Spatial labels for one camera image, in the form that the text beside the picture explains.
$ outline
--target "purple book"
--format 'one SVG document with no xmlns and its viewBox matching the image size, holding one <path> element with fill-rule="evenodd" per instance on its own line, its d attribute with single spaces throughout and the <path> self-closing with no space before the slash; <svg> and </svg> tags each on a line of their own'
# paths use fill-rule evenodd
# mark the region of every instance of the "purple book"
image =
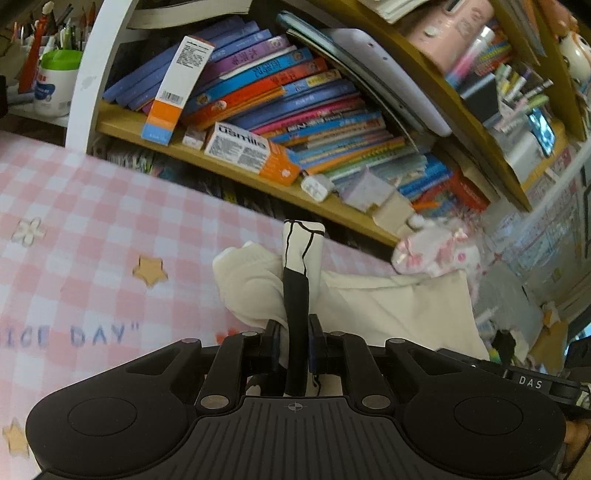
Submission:
<svg viewBox="0 0 591 480">
<path fill-rule="evenodd" d="M 252 47 L 239 51 L 238 53 L 220 60 L 219 62 L 211 63 L 205 67 L 205 70 L 199 77 L 195 88 L 201 88 L 202 86 L 207 85 L 209 82 L 221 77 L 222 75 L 231 73 L 250 62 L 266 57 L 271 53 L 283 50 L 289 46 L 290 42 L 287 40 L 287 37 L 285 35 L 281 35 L 279 37 L 270 38 L 267 41 L 263 41 L 253 45 Z"/>
</svg>

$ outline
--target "product box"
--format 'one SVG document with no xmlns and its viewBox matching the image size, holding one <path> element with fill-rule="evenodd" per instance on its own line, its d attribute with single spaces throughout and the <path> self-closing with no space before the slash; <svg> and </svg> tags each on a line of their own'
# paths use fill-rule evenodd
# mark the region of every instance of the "product box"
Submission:
<svg viewBox="0 0 591 480">
<path fill-rule="evenodd" d="M 215 46 L 195 37 L 185 37 L 160 85 L 156 100 L 142 130 L 142 138 L 168 145 L 189 95 Z"/>
<path fill-rule="evenodd" d="M 205 153 L 289 186 L 300 174 L 294 154 L 285 147 L 234 125 L 218 122 L 208 135 Z"/>
</svg>

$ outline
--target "pink checkered bed sheet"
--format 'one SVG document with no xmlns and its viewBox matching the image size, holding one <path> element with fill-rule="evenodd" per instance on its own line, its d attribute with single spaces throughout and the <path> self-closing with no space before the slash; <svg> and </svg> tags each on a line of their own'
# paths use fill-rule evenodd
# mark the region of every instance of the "pink checkered bed sheet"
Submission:
<svg viewBox="0 0 591 480">
<path fill-rule="evenodd" d="M 38 473 L 15 438 L 45 395 L 181 338 L 214 345 L 244 330 L 212 260 L 248 240 L 280 251 L 281 232 L 242 207 L 0 132 L 0 480 Z M 161 258 L 168 280 L 135 278 L 140 255 Z M 331 241 L 323 268 L 394 273 Z"/>
</svg>

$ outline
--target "green lid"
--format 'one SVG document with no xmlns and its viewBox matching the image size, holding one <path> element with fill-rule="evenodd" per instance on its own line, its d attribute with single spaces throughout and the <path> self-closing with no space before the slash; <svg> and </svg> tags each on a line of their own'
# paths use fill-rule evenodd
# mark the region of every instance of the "green lid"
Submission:
<svg viewBox="0 0 591 480">
<path fill-rule="evenodd" d="M 81 60 L 81 51 L 53 50 L 43 55 L 41 68 L 46 70 L 78 70 Z"/>
</svg>

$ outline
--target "white cloth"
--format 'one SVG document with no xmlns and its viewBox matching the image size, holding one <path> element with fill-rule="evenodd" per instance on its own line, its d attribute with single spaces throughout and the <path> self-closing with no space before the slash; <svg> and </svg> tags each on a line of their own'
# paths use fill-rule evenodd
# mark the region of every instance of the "white cloth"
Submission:
<svg viewBox="0 0 591 480">
<path fill-rule="evenodd" d="M 281 358 L 287 365 L 288 334 L 283 306 L 281 256 L 258 244 L 227 249 L 213 262 L 226 307 L 242 322 L 264 328 L 272 319 L 284 329 Z M 447 348 L 488 359 L 478 335 L 464 271 L 439 278 L 398 275 L 378 278 L 322 271 L 314 311 L 325 332 L 359 335 L 368 345 L 405 338 L 432 350 Z"/>
</svg>

